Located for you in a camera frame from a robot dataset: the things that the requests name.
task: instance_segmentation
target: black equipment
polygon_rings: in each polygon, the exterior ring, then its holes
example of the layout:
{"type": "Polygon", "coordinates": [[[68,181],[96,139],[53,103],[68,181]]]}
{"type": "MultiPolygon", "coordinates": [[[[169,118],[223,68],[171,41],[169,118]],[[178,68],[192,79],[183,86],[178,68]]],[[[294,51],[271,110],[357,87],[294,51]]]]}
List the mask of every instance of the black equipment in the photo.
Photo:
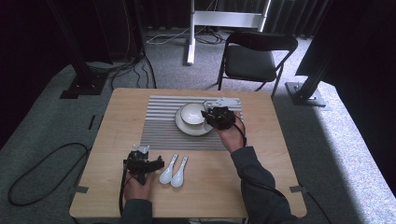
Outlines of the black equipment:
{"type": "Polygon", "coordinates": [[[235,114],[228,106],[208,108],[207,112],[201,111],[206,123],[217,130],[227,130],[235,124],[235,114]]]}
{"type": "Polygon", "coordinates": [[[126,168],[132,175],[137,175],[137,181],[140,184],[146,184],[145,175],[157,171],[164,167],[163,158],[158,157],[156,161],[148,161],[149,153],[142,153],[140,151],[131,151],[128,155],[128,159],[124,160],[126,168]]]}

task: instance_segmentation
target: tripod base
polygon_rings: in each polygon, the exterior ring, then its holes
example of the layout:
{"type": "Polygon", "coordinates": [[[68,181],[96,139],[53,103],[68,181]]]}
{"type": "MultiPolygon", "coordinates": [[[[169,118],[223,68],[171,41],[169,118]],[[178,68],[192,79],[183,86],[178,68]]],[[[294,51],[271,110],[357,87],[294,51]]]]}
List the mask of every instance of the tripod base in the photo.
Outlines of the tripod base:
{"type": "Polygon", "coordinates": [[[63,91],[60,99],[77,99],[80,95],[100,95],[105,86],[108,73],[95,74],[90,85],[79,86],[78,76],[75,77],[67,91],[63,91]]]}
{"type": "Polygon", "coordinates": [[[312,96],[309,99],[301,100],[298,97],[297,92],[300,90],[302,85],[303,85],[302,83],[297,83],[297,82],[286,83],[286,88],[288,89],[291,100],[295,105],[311,105],[311,106],[326,107],[326,102],[323,100],[318,90],[315,90],[314,94],[312,94],[312,96]]]}

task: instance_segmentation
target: chair leg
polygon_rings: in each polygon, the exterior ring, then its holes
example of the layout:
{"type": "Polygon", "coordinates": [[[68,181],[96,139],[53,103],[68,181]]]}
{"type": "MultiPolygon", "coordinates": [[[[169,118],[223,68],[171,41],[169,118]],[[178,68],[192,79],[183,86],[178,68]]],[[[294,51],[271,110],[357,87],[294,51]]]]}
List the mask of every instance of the chair leg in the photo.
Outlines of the chair leg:
{"type": "Polygon", "coordinates": [[[223,67],[224,67],[224,63],[221,62],[221,66],[220,66],[220,70],[219,70],[219,76],[218,76],[218,82],[216,83],[216,84],[219,85],[219,86],[218,86],[218,91],[221,90],[222,76],[223,76],[223,73],[224,73],[223,67]]]}
{"type": "Polygon", "coordinates": [[[259,90],[261,90],[261,89],[262,89],[262,87],[265,85],[265,83],[266,83],[266,82],[263,82],[263,83],[260,85],[260,87],[259,87],[259,88],[257,88],[255,91],[259,91],[259,90]]]}
{"type": "Polygon", "coordinates": [[[274,100],[276,89],[277,89],[277,85],[279,84],[279,80],[280,80],[280,76],[282,76],[282,72],[283,72],[283,64],[280,66],[279,72],[278,72],[277,77],[276,77],[276,83],[275,83],[273,92],[271,94],[271,99],[272,100],[274,100]]]}

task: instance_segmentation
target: ceramic spoon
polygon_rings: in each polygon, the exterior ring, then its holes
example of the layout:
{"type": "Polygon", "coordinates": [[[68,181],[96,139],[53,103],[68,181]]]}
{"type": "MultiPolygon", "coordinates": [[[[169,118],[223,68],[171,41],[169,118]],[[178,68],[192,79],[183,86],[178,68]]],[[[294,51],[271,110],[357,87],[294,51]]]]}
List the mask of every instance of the ceramic spoon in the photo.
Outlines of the ceramic spoon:
{"type": "Polygon", "coordinates": [[[187,160],[189,157],[183,157],[183,161],[181,162],[180,168],[178,169],[177,173],[172,177],[171,185],[175,188],[180,187],[183,185],[184,180],[184,167],[186,165],[187,160]]]}
{"type": "Polygon", "coordinates": [[[172,180],[172,173],[173,173],[173,166],[175,164],[175,160],[177,159],[177,154],[174,154],[174,156],[172,157],[171,162],[168,165],[168,168],[166,168],[165,171],[163,171],[163,173],[160,175],[160,182],[162,184],[167,184],[169,182],[171,182],[172,180]]]}

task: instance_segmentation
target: black chair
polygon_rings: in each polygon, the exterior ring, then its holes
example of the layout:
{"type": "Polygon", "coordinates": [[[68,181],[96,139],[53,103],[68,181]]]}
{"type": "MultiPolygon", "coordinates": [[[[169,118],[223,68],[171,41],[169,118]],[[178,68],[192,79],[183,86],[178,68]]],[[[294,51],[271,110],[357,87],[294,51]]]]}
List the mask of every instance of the black chair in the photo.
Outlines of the black chair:
{"type": "Polygon", "coordinates": [[[289,35],[268,35],[254,31],[235,32],[227,38],[219,70],[218,90],[224,78],[262,82],[276,80],[271,98],[274,99],[284,62],[297,49],[298,41],[289,35]],[[286,56],[275,66],[273,51],[286,50],[286,56]]]}

